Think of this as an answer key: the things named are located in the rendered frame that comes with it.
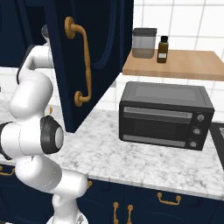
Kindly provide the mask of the brown bottle with black cap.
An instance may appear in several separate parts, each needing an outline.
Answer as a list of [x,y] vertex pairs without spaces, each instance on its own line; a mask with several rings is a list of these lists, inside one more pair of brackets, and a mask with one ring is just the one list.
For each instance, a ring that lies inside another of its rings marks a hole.
[[168,37],[162,36],[157,49],[157,63],[165,63],[167,61],[168,46]]

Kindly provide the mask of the navy open cabinet door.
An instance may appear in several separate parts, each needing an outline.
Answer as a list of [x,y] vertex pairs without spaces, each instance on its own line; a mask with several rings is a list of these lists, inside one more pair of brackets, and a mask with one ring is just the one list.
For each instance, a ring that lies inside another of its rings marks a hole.
[[[44,0],[65,129],[74,133],[123,70],[132,45],[134,0]],[[65,19],[87,33],[91,62],[91,99],[76,106],[77,91],[88,94],[82,35],[70,39]]]

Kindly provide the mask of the navy lower cabinet door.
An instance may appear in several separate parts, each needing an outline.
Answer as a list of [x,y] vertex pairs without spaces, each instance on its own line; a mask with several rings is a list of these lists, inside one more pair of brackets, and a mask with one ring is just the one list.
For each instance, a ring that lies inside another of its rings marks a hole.
[[93,185],[77,199],[88,224],[114,224],[114,202],[119,203],[116,217],[123,224],[123,186],[117,183],[90,179]]
[[[152,211],[147,211],[140,206],[134,206],[133,204],[128,204],[133,206],[133,211],[131,212],[131,222],[132,224],[164,224],[164,218],[159,213],[153,213]],[[128,221],[128,205],[125,207],[125,212],[127,213]]]

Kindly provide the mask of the navy upper cabinet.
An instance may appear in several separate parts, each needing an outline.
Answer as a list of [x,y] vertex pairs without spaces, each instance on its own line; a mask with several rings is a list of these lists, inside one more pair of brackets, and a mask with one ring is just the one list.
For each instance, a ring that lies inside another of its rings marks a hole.
[[0,67],[19,67],[29,45],[46,41],[44,0],[0,0]]

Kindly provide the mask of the black toaster oven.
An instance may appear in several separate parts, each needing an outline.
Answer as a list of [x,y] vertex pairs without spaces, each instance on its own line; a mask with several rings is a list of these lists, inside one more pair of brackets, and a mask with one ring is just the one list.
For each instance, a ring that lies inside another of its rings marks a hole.
[[213,116],[202,86],[129,81],[119,103],[119,138],[200,151]]

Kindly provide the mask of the grey canister with dark lid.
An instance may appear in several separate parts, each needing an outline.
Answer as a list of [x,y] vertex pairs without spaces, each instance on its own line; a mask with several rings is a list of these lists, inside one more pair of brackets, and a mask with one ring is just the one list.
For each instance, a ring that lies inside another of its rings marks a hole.
[[133,30],[132,56],[151,59],[155,52],[156,35],[156,28],[135,28]]

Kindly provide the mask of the wooden wall shelf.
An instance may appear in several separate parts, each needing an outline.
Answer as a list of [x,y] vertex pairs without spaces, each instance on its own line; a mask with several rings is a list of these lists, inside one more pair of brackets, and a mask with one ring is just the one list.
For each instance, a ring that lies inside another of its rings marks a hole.
[[211,51],[169,50],[167,61],[134,58],[132,52],[122,68],[123,75],[188,80],[224,81],[224,63]]

